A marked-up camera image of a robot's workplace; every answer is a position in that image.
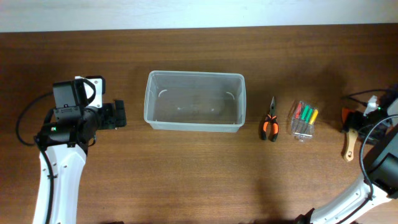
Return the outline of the orange black needle-nose pliers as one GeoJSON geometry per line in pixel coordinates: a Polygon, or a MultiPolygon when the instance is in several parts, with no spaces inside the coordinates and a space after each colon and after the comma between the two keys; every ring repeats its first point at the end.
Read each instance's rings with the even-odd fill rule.
{"type": "Polygon", "coordinates": [[[272,142],[276,142],[278,134],[279,134],[279,124],[277,122],[277,116],[275,114],[275,98],[274,97],[272,97],[269,112],[262,122],[262,128],[261,128],[261,139],[262,140],[267,139],[268,125],[271,126],[271,133],[269,135],[269,138],[271,139],[272,142]]]}

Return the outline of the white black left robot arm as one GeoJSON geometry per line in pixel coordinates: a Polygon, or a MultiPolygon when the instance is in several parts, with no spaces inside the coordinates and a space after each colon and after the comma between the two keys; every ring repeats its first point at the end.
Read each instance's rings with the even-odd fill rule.
{"type": "Polygon", "coordinates": [[[35,136],[40,182],[34,223],[75,223],[81,174],[99,130],[127,125],[124,102],[54,108],[35,136]]]}

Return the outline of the clear plastic container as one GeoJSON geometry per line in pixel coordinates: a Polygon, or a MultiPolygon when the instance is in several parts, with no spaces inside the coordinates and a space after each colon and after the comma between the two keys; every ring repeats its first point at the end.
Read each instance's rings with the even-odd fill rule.
{"type": "Polygon", "coordinates": [[[144,120],[153,129],[236,133],[245,118],[242,74],[163,70],[149,74],[144,120]]]}

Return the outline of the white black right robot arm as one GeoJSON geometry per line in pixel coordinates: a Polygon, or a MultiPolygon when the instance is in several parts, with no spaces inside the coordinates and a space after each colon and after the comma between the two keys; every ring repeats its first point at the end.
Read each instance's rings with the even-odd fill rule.
{"type": "Polygon", "coordinates": [[[299,215],[295,223],[354,223],[370,209],[397,198],[397,91],[384,93],[363,103],[363,112],[342,110],[344,160],[353,160],[357,139],[372,145],[368,153],[359,150],[359,177],[333,201],[299,215]]]}

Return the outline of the clear case of screwdrivers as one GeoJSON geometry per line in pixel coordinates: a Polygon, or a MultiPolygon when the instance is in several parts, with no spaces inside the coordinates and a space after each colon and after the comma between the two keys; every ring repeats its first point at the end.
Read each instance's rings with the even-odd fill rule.
{"type": "Polygon", "coordinates": [[[294,108],[291,119],[293,137],[300,142],[311,139],[315,133],[314,124],[318,114],[318,108],[304,101],[299,101],[294,108]]]}

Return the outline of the orange scraper wooden handle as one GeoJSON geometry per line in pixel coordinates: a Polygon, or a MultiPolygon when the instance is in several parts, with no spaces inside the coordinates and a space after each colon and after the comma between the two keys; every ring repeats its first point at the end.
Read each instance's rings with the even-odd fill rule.
{"type": "Polygon", "coordinates": [[[354,158],[354,147],[358,138],[355,111],[348,108],[342,108],[341,117],[343,122],[342,132],[345,133],[346,136],[346,143],[342,156],[346,162],[351,162],[354,158]]]}

